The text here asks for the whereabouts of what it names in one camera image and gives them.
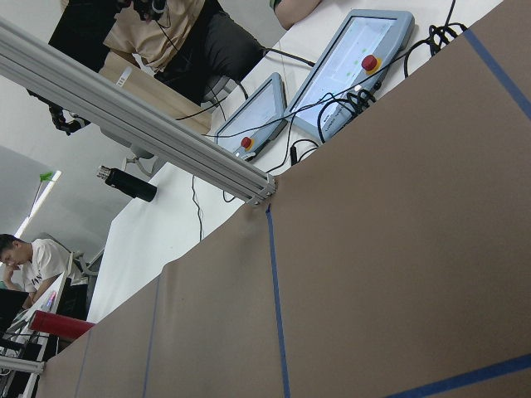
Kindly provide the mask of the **left teach pendant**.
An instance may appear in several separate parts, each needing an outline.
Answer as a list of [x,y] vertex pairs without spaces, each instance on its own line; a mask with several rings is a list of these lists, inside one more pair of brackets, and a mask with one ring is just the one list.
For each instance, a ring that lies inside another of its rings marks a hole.
[[284,83],[274,72],[214,133],[214,142],[250,161],[284,128],[285,109]]

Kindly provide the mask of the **teach pendant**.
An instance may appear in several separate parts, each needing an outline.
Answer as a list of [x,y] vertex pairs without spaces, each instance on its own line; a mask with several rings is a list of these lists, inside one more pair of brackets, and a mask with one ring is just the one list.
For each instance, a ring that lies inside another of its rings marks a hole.
[[287,105],[285,116],[324,143],[375,102],[415,25],[407,11],[354,9]]
[[284,128],[285,109],[284,83],[274,72],[214,133],[214,142],[250,161]]

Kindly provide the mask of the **person in beige shirt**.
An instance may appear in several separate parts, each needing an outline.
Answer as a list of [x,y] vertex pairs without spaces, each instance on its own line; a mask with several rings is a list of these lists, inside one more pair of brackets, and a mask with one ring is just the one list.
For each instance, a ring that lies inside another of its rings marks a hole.
[[195,104],[209,80],[242,81],[264,47],[217,1],[61,1],[57,47],[98,72],[109,53]]

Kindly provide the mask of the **right teach pendant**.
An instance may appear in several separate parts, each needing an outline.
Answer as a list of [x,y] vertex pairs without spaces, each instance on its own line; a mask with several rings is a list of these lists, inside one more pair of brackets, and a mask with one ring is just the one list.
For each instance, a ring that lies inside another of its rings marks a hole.
[[415,25],[407,11],[354,9],[287,105],[285,116],[324,143],[375,102]]

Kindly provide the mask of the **person in green shirt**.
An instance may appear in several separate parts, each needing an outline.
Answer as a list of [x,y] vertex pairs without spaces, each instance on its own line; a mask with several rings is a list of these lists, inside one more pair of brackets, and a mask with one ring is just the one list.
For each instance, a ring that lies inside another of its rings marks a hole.
[[320,3],[320,0],[270,0],[269,6],[280,25],[289,30],[305,19]]

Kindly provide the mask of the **red bottle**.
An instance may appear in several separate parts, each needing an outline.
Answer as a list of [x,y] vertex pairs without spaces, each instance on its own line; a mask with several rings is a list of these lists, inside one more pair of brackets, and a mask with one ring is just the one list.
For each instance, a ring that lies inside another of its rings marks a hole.
[[63,339],[76,340],[95,326],[85,320],[70,318],[56,313],[37,310],[30,318],[28,327]]

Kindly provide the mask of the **person in white shirt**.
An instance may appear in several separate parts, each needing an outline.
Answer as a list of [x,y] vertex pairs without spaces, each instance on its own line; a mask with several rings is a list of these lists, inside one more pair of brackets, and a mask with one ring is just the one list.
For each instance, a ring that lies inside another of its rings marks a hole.
[[28,243],[1,234],[1,262],[5,266],[2,279],[10,290],[17,290],[12,282],[13,273],[22,272],[23,290],[28,293],[24,309],[29,309],[62,274],[72,280],[82,278],[80,270],[71,263],[70,251],[51,239]]

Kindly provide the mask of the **aluminium frame post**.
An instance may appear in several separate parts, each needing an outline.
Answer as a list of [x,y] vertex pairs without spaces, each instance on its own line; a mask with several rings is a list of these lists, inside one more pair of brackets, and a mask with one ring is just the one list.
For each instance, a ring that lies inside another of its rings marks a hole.
[[1,20],[1,73],[61,107],[257,205],[275,179],[54,47]]

